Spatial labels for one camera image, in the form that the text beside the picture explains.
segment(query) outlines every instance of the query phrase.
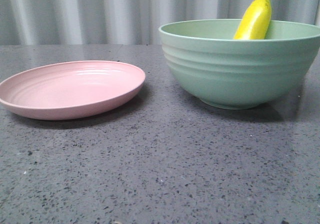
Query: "green bowl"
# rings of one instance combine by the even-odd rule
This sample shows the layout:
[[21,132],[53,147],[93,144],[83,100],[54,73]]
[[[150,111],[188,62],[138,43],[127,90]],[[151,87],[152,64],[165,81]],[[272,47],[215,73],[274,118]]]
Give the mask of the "green bowl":
[[248,109],[301,84],[320,46],[320,27],[271,21],[265,39],[233,40],[240,19],[190,20],[159,28],[178,83],[204,103]]

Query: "yellow banana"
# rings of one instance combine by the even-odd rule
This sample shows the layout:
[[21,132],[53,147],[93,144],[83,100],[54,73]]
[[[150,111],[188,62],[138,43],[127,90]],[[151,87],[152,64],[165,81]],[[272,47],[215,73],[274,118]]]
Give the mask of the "yellow banana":
[[270,0],[254,0],[245,11],[234,39],[264,39],[271,19]]

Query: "granite surface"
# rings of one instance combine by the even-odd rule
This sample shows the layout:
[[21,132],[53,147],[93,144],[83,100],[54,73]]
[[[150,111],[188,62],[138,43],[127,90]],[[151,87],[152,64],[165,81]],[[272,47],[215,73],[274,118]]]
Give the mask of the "granite surface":
[[1,224],[320,223],[319,59],[288,95],[242,111],[183,91],[159,45],[0,46],[0,80],[89,59],[142,68],[142,90],[77,120],[1,107]]

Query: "bowl rim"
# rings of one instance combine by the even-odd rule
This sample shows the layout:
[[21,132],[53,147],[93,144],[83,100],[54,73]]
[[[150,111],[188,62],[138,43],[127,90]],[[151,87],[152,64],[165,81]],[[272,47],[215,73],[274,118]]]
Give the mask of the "bowl rim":
[[199,21],[214,21],[214,20],[221,20],[221,21],[240,21],[239,18],[214,18],[214,19],[194,19],[194,20],[184,20],[184,21],[178,21],[178,22],[171,22],[161,25],[158,30],[160,33],[169,35],[172,37],[178,37],[178,38],[185,38],[185,39],[192,39],[192,40],[203,40],[203,41],[223,41],[223,42],[286,42],[286,41],[298,41],[298,40],[305,40],[305,39],[312,39],[312,38],[318,38],[320,37],[320,26],[314,25],[314,24],[308,24],[308,23],[302,23],[302,22],[293,22],[293,21],[284,21],[284,20],[271,20],[271,22],[276,23],[292,23],[297,24],[301,26],[308,26],[312,28],[319,29],[319,34],[312,35],[312,36],[305,36],[300,38],[282,38],[282,39],[222,39],[222,38],[201,38],[201,37],[192,37],[192,36],[186,36],[186,35],[179,35],[174,34],[170,32],[166,32],[163,30],[164,27],[173,25],[173,24],[179,24],[179,23],[187,23],[187,22],[199,22]]

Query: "curtain fold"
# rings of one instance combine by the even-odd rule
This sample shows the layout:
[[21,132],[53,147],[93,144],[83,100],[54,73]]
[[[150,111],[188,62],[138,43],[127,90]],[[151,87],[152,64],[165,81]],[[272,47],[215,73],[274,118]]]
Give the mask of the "curtain fold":
[[[253,0],[0,0],[0,45],[159,44],[162,24],[241,18]],[[272,19],[320,25],[319,0],[271,0]]]

